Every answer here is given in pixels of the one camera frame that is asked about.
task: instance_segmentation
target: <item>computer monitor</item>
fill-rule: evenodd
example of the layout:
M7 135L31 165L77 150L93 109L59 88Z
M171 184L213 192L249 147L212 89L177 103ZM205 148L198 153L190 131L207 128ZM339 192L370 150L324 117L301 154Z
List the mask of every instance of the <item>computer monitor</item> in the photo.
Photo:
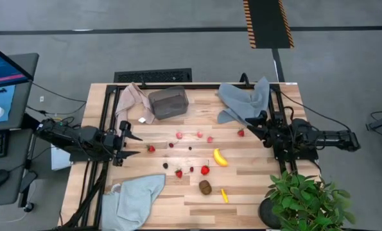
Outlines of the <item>computer monitor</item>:
M33 81L33 76L0 52L0 87Z

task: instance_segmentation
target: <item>yellow banana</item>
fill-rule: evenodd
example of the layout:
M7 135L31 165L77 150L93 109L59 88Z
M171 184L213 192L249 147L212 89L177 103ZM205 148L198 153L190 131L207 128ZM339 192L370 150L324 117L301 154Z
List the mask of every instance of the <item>yellow banana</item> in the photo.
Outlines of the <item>yellow banana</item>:
M218 163L220 166L228 166L227 160L223 156L221 156L221 153L219 151L219 148L215 148L214 150L214 159L216 163Z

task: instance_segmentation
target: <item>kiwi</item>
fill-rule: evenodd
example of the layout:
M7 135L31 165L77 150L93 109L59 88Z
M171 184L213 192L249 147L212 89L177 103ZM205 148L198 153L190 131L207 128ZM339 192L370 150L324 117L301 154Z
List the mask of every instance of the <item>kiwi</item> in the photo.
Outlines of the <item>kiwi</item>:
M207 180L202 180L201 182L199 182L199 189L204 195L208 195L212 192L212 187Z

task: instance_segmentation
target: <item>wooden tabletop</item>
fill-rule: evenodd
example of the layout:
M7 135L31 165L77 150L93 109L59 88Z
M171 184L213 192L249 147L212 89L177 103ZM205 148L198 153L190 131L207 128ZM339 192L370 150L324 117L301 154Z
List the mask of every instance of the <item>wooden tabletop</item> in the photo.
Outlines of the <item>wooden tabletop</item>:
M82 126L99 126L106 86L103 83L91 85ZM281 90L293 100L302 102L298 85L281 83ZM144 90L145 94L153 91ZM257 215L257 209L268 191L268 185L272 184L269 175L279 175L279 165L273 158L272 149L264 148L250 131L245 129L245 136L238 137L239 123L217 123L218 113L225 108L217 93L218 90L212 89L186 90L189 100L187 113L162 121L155 120L151 125L138 122L143 114L142 105L136 105L129 111L128 120L133 124L133 133L144 141L129 139L126 150L141 153L128 157L122 167L110 164L105 191L127 178L166 174L164 190L152 205L150 217L143 228L266 228ZM294 108L295 117L306 118L301 106L284 96L283 102L284 106ZM111 108L112 103L106 124L109 124ZM177 132L183 133L181 140L175 137ZM202 132L204 136L198 138L197 132ZM208 136L214 138L213 143L207 143ZM170 148L170 142L178 143ZM147 144L154 145L156 151L148 153ZM227 159L227 167L220 167L213 159L215 148L219 148ZM162 167L165 162L169 165L168 169ZM201 167L208 163L211 171L203 176ZM311 162L299 160L297 165L302 175L319 174ZM191 166L194 172L187 173ZM187 174L179 179L175 176L177 169ZM85 163L71 167L62 205L64 222L78 208L84 170ZM208 196L198 188L202 180L208 180L213 187ZM221 189L227 193L229 203L224 202ZM92 208L89 225L92 224L93 212Z

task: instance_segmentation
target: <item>pink cloth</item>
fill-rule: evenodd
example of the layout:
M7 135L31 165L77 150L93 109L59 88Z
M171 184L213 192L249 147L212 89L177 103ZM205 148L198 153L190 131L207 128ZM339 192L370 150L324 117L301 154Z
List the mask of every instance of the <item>pink cloth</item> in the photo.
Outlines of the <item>pink cloth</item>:
M116 107L115 116L117 123L115 124L115 129L118 133L120 132L119 124L121 121L128 120L128 110L138 103L144 104L145 109L143 117L146 119L145 123L152 124L155 116L152 114L152 108L148 97L146 97L135 83L131 83L121 93Z

